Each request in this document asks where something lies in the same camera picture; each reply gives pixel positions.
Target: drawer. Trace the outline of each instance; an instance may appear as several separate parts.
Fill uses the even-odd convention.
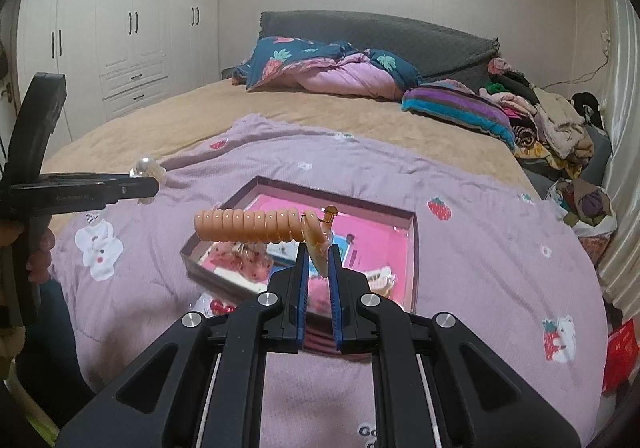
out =
[[[100,76],[102,98],[110,98],[120,92],[128,91],[139,85],[159,80],[168,76],[167,65],[164,60],[152,63],[138,64],[121,71]]]
[[[153,105],[171,95],[168,76],[147,85],[122,92],[103,100],[108,120],[119,118],[146,105]]]

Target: pile of clothes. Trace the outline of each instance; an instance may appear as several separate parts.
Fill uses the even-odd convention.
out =
[[[549,189],[556,202],[556,218],[571,226],[594,266],[602,258],[618,228],[616,213],[606,192],[584,179],[561,179]]]
[[[609,196],[583,179],[558,181],[552,198],[568,212],[563,221],[572,228],[578,221],[596,227],[604,217],[612,216]]]
[[[548,171],[551,167],[557,176],[575,179],[593,157],[593,141],[585,128],[586,118],[580,115],[571,102],[560,94],[546,92],[532,86],[524,74],[502,58],[489,63],[491,82],[480,90],[480,96],[502,108],[513,129],[515,157],[529,170]],[[592,120],[593,100],[585,94],[579,107],[587,111]]]

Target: purple blanket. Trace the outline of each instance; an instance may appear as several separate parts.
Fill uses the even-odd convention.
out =
[[[261,175],[415,212],[417,313],[456,314],[584,444],[590,439],[606,318],[589,257],[552,203],[397,146],[257,115],[163,165],[168,180],[152,204],[122,201],[77,218],[53,252],[82,374],[94,390],[199,296],[179,254],[194,213]],[[373,439],[372,392],[368,365],[270,354],[261,446],[361,448]]]

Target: green cloth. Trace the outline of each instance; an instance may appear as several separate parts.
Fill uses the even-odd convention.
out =
[[[489,94],[497,94],[498,92],[509,92],[507,89],[504,88],[504,85],[502,85],[501,83],[491,83],[491,82],[487,84],[486,91]]]
[[[53,446],[56,444],[56,439],[58,438],[58,434],[56,432],[52,432],[46,425],[42,424],[36,418],[27,416],[27,420],[33,426],[33,429],[38,432],[40,437],[44,439],[44,442],[49,446]]]
[[[573,228],[578,222],[580,222],[580,219],[575,213],[569,212],[564,216],[564,219],[562,219],[562,221],[564,222],[564,224],[567,224],[568,226],[571,226]]]

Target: tan bedsheet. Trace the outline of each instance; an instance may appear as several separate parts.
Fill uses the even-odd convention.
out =
[[[67,145],[44,172],[125,173],[142,155],[162,159],[251,113],[386,141],[537,194],[505,144],[452,124],[402,112],[397,103],[309,92],[246,92],[230,80],[206,85],[109,121]],[[58,233],[70,216],[54,216]]]

